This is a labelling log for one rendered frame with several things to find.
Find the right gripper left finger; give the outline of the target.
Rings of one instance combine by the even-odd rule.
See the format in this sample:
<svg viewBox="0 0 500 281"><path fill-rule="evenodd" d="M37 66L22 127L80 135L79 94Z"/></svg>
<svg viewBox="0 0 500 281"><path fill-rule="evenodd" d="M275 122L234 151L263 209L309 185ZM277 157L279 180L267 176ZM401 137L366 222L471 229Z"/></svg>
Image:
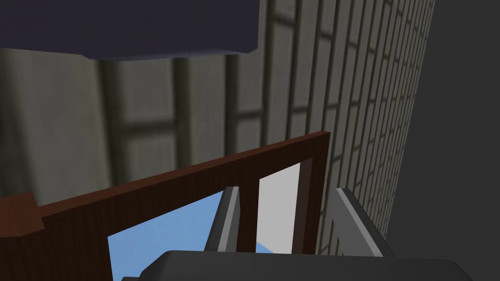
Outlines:
<svg viewBox="0 0 500 281"><path fill-rule="evenodd" d="M227 187L221 196L205 251L236 252L239 228L239 187Z"/></svg>

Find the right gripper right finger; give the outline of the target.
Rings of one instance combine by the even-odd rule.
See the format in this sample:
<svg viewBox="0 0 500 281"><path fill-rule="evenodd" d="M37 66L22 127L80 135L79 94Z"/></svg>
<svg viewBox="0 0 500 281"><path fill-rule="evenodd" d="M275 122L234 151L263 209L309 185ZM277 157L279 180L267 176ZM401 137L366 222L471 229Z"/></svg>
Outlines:
<svg viewBox="0 0 500 281"><path fill-rule="evenodd" d="M347 256L394 257L358 199L346 188L337 188L332 197L332 218Z"/></svg>

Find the brown wooden framed window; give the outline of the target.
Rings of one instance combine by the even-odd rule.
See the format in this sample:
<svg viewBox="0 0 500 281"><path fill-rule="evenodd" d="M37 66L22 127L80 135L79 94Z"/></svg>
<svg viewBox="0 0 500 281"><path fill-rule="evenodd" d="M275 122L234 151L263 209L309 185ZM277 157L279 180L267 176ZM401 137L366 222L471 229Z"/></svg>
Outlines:
<svg viewBox="0 0 500 281"><path fill-rule="evenodd" d="M300 164L292 252L314 254L330 133L320 131L63 201L0 199L0 281L112 281L108 237L239 187L236 250L254 252L259 181Z"/></svg>

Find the dark blue cabinet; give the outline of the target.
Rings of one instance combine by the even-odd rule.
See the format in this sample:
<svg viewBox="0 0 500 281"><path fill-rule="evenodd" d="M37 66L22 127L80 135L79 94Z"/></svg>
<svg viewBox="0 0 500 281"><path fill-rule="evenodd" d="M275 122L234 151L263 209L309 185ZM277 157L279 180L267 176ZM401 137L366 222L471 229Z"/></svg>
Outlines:
<svg viewBox="0 0 500 281"><path fill-rule="evenodd" d="M260 0L0 0L0 48L149 60L248 54Z"/></svg>

